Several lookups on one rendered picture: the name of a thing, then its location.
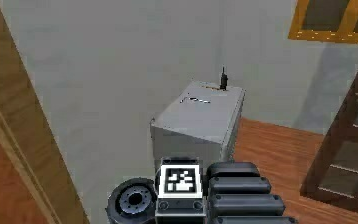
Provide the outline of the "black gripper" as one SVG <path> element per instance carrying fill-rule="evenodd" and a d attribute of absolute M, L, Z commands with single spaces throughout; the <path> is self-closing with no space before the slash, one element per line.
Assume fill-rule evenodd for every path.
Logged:
<path fill-rule="evenodd" d="M 132 178 L 121 183 L 105 208 L 109 224 L 155 224 L 156 200 L 151 179 Z"/>

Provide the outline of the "grey cabinet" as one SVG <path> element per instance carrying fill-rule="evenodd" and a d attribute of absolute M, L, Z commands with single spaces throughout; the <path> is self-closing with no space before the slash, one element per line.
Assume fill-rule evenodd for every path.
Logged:
<path fill-rule="evenodd" d="M 201 86 L 215 83 L 193 81 L 150 121 L 154 167 L 167 157 L 187 157 L 200 161 L 203 168 L 214 162 L 231 161 L 241 119 L 245 90 L 228 86 L 216 91 Z M 210 104 L 185 101 L 196 97 Z"/>

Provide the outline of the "white pen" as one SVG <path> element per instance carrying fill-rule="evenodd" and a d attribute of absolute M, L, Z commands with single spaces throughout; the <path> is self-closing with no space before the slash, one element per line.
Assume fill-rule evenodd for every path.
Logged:
<path fill-rule="evenodd" d="M 196 97 L 184 97 L 180 103 L 183 103 L 185 101 L 193 101 L 193 102 L 200 102 L 200 103 L 205 103 L 205 104 L 210 104 L 211 101 L 208 101 L 208 100 L 203 100 L 203 99 L 199 99 L 199 98 L 196 98 Z"/>

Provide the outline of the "black spray bottle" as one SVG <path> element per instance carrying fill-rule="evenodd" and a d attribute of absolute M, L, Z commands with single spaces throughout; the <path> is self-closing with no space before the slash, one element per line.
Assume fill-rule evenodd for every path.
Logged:
<path fill-rule="evenodd" d="M 225 91 L 228 85 L 228 76 L 225 72 L 225 67 L 222 67 L 221 79 L 220 79 L 220 89 Z"/>

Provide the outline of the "brown wooden shelf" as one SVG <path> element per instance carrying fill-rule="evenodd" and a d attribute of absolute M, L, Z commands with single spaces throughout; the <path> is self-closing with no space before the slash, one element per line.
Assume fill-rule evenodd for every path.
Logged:
<path fill-rule="evenodd" d="M 358 213 L 358 71 L 307 171 L 300 194 Z"/>

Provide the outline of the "yellow framed window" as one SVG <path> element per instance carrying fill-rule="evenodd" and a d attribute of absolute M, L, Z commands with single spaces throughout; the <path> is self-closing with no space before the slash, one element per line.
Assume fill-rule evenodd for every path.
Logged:
<path fill-rule="evenodd" d="M 358 44 L 358 0 L 297 0 L 288 38 Z"/>

